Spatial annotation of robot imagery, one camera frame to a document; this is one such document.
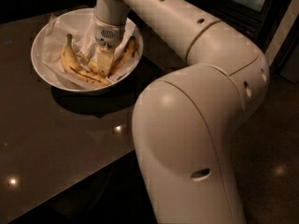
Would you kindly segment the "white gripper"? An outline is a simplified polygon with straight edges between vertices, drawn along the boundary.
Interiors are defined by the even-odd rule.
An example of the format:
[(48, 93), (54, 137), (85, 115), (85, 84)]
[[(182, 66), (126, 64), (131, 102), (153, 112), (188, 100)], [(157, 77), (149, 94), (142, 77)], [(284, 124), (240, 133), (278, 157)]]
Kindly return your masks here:
[(110, 68), (113, 64), (114, 52), (110, 49), (115, 49), (123, 40), (125, 26), (115, 26), (104, 23), (98, 19), (94, 19), (94, 38), (97, 44), (101, 47), (97, 51), (97, 72), (103, 77), (107, 77)]

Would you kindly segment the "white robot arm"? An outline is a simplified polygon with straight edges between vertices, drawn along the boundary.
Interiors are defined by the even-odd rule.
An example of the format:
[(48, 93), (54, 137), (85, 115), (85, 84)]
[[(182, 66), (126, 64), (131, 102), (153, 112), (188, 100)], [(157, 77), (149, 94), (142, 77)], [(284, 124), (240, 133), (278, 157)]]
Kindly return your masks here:
[(139, 167), (158, 224), (246, 224), (231, 164), (234, 132), (263, 101), (262, 51), (184, 0), (97, 0), (133, 10), (185, 63), (150, 83), (134, 107)]

